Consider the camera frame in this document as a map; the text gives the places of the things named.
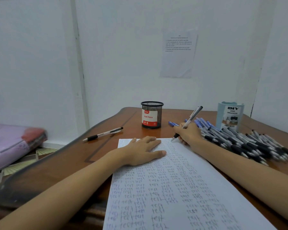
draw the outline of pile of pens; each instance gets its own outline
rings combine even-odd
[[[258,134],[252,130],[251,134],[242,134],[232,128],[217,129],[203,118],[194,120],[201,130],[204,139],[215,143],[235,154],[252,159],[258,163],[269,166],[267,159],[288,161],[288,149],[266,134]]]

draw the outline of light blue desk organizer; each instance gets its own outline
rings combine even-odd
[[[242,116],[244,104],[237,105],[236,102],[222,102],[218,104],[218,113],[216,116],[216,127],[233,128],[238,131]]]

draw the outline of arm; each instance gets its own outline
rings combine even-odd
[[[180,140],[288,220],[288,175],[202,139],[200,129],[174,127]]]
[[[59,229],[83,206],[96,189],[119,167],[140,165],[165,155],[148,152],[159,143],[145,137],[108,152],[93,164],[50,187],[0,220],[0,229]]]

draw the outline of brown table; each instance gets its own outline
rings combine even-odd
[[[82,136],[57,152],[20,170],[0,184],[0,219],[23,205],[50,186],[74,172],[101,158],[108,151],[117,148],[120,138],[142,138],[147,135],[157,138],[170,138],[173,129],[168,121],[183,122],[192,110],[163,109],[162,124],[159,129],[141,127],[142,109],[126,107],[115,116],[95,125]],[[198,115],[215,124],[215,111],[202,111]],[[124,130],[115,135],[107,135],[95,141],[83,143],[82,139],[115,127]],[[288,133],[267,126],[244,115],[239,131],[250,133],[251,129],[266,133],[288,148]],[[288,174],[288,162],[269,162],[269,165]],[[223,174],[277,229],[287,230],[288,221],[274,212],[231,178]],[[102,229],[111,177],[93,194],[84,207],[70,220],[64,229]]]

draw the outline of pen holder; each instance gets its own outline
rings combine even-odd
[[[216,116],[216,127],[232,128],[238,131],[242,116],[243,116],[244,104],[237,105],[236,102],[222,102],[218,104],[218,113]]]
[[[162,102],[146,101],[142,105],[142,127],[155,129],[161,127]]]

